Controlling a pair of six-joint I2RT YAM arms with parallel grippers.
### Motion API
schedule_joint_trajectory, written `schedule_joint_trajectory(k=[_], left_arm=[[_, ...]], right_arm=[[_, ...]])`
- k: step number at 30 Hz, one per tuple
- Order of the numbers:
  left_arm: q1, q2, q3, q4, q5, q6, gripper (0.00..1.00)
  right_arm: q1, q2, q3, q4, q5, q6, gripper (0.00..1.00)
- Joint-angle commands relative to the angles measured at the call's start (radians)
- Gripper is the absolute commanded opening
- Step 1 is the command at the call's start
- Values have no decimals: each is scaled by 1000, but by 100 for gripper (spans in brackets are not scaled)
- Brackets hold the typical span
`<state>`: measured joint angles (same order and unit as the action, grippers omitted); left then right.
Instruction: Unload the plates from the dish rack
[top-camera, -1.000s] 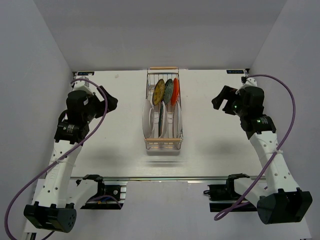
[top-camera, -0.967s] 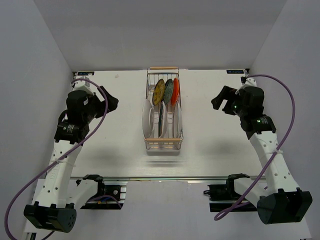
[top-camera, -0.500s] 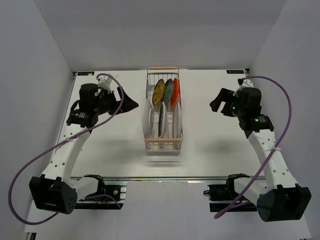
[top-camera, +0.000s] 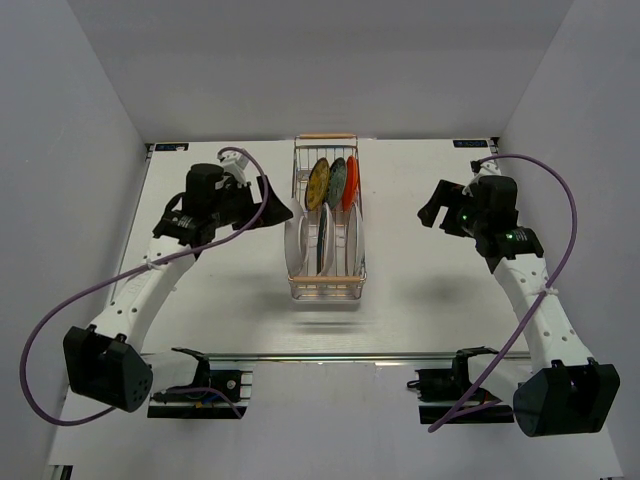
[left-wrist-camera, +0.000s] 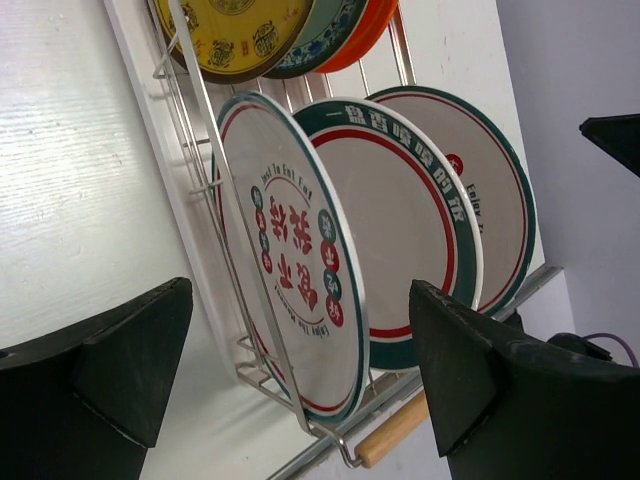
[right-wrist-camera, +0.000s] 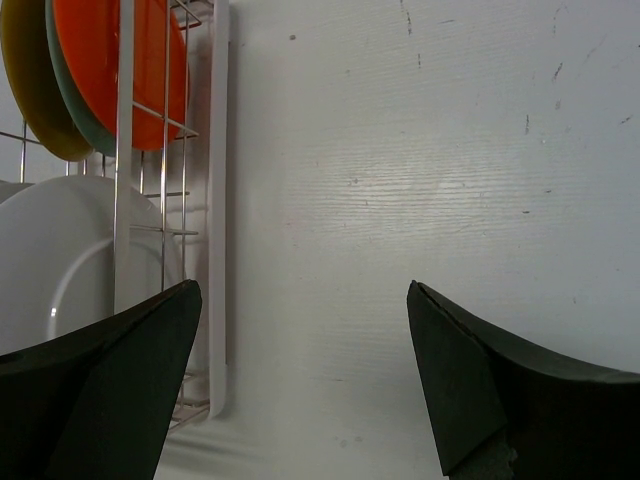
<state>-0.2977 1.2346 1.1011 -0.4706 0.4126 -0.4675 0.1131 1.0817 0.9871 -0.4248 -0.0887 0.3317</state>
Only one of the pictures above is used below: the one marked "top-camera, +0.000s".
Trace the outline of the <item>white plate teal rim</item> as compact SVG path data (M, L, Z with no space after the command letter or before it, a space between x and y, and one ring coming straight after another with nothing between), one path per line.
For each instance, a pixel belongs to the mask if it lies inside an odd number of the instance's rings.
M330 206L327 202L322 205L318 224L316 248L316 273L327 275L334 262L335 225Z

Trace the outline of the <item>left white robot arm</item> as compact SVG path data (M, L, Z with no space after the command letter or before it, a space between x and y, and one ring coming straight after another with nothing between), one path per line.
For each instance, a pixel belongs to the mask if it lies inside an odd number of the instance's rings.
M142 272L128 278L111 304L86 328L73 327L63 339L71 390L110 407L133 412L149 396L178 389L199 399L211 387L203 354L173 348L145 354L152 322L180 278L214 242L217 229L235 232L290 220L292 212L259 178L264 204L253 200L249 182L232 162L191 166L186 187L166 205L153 230Z

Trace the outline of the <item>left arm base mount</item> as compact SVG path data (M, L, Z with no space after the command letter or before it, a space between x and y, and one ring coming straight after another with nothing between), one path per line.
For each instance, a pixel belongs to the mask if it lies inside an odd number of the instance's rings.
M153 383L147 407L151 419L240 420L251 398L254 365L174 348L143 359Z

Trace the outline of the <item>white plate red lettering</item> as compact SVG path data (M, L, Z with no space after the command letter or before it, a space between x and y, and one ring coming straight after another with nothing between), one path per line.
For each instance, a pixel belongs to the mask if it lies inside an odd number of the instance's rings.
M300 274L308 259L309 222L297 199L290 198L287 206L293 216L285 222L285 261L289 276L295 277Z

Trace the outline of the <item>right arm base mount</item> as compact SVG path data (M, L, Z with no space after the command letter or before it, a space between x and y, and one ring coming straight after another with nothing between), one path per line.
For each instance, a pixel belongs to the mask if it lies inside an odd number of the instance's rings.
M449 408L472 385L469 379L468 360L479 357L484 360L495 356L497 350L488 347L473 347L458 350L446 368L426 368L416 370L416 379L406 383L408 390L417 394L419 400L419 416L422 425L431 425L442 417ZM512 409L504 404L497 404L497 398L480 387L458 411L486 406L486 409L458 416L449 421L450 424L512 424Z

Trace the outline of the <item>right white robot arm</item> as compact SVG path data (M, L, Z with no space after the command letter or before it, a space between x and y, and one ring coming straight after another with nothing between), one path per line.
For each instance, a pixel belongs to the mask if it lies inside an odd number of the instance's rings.
M474 240L518 321L500 350L458 351L451 384L461 397L431 427L469 414L465 403L487 390L512 409L529 437L596 433L620 377L595 359L571 325L537 235L518 223L517 193L516 182L501 175L479 176L467 186L442 180L418 212L430 227L444 210L441 229Z

